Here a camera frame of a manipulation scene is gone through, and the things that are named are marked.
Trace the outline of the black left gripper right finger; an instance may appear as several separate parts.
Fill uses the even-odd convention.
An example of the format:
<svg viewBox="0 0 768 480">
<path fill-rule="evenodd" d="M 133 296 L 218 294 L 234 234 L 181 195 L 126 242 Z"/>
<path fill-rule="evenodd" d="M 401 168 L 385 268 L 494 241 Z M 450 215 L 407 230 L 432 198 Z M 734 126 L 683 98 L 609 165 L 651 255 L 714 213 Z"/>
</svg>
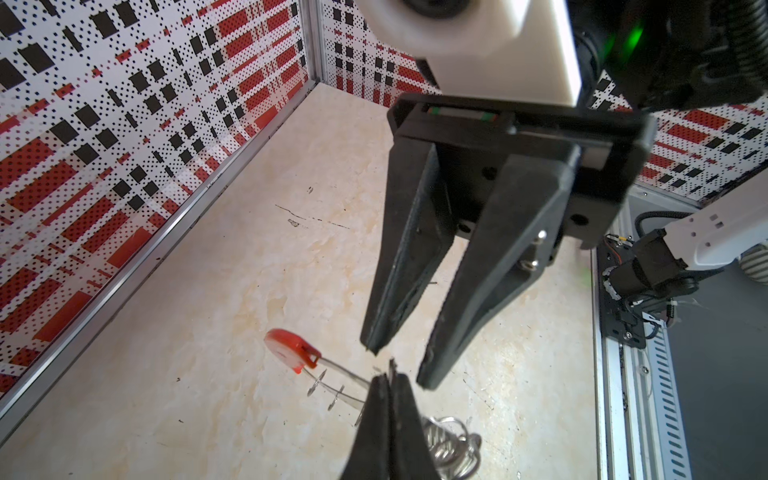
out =
<svg viewBox="0 0 768 480">
<path fill-rule="evenodd" d="M 439 479 L 427 447 L 409 378 L 397 371 L 394 359 L 389 362 L 390 387 L 390 478 Z"/>
</svg>

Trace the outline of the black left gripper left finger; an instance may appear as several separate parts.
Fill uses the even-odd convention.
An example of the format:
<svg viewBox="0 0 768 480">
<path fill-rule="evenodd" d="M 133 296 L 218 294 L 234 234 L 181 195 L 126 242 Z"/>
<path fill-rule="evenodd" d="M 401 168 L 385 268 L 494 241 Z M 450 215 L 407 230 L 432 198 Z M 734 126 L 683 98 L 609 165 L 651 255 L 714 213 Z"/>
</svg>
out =
<svg viewBox="0 0 768 480">
<path fill-rule="evenodd" d="M 390 478 L 390 383 L 386 374 L 374 377 L 357 428 L 352 450 L 340 478 Z"/>
</svg>

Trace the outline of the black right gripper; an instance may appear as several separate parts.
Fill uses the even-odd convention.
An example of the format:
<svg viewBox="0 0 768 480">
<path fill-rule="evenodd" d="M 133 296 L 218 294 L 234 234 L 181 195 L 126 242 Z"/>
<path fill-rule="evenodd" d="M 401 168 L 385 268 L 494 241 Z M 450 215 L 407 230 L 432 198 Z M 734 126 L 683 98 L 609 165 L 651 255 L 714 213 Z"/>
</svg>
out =
<svg viewBox="0 0 768 480">
<path fill-rule="evenodd" d="M 539 279 L 559 232 L 584 249 L 600 244 L 650 157 L 656 120 L 415 93 L 401 95 L 387 120 L 397 140 L 360 341 L 375 354 L 390 343 L 452 246 L 457 222 L 459 236 L 471 238 L 417 375 L 419 386 L 435 390 L 480 330 Z M 578 156 L 561 159 L 565 145 Z"/>
</svg>

